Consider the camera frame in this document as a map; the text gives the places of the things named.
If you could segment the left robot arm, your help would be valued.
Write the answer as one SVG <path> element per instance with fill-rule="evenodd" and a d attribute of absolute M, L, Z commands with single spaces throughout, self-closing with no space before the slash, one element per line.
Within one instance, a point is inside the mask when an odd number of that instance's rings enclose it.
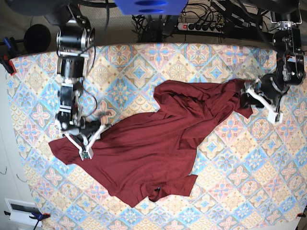
<path fill-rule="evenodd" d="M 280 110 L 282 97 L 290 86 L 300 85 L 306 77 L 299 30 L 302 23 L 300 3 L 297 0 L 248 0 L 247 3 L 258 9 L 254 16 L 256 29 L 263 41 L 276 52 L 276 70 L 253 82 L 245 82 L 241 90 L 245 101 L 241 106 L 266 108 L 268 121 L 280 123 L 283 119 Z M 276 29 L 271 42 L 260 28 L 260 20 L 267 12 L 270 12 L 271 23 Z"/>

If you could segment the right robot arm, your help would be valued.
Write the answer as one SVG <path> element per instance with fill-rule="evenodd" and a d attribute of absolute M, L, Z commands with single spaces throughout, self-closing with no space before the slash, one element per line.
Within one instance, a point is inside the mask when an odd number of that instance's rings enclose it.
<path fill-rule="evenodd" d="M 92 2 L 86 0 L 8 0 L 6 4 L 16 13 L 26 16 L 44 16 L 51 24 L 59 27 L 57 42 L 57 75 L 62 83 L 58 92 L 59 110 L 55 116 L 58 129 L 79 151 L 82 160 L 94 155 L 92 146 L 100 138 L 107 125 L 101 121 L 87 121 L 82 115 L 79 98 L 85 91 L 83 81 L 89 70 L 86 59 L 90 48 L 95 48 L 95 30 L 89 19 L 82 15 L 79 5 L 104 8 L 110 15 L 115 3 L 107 0 Z"/>

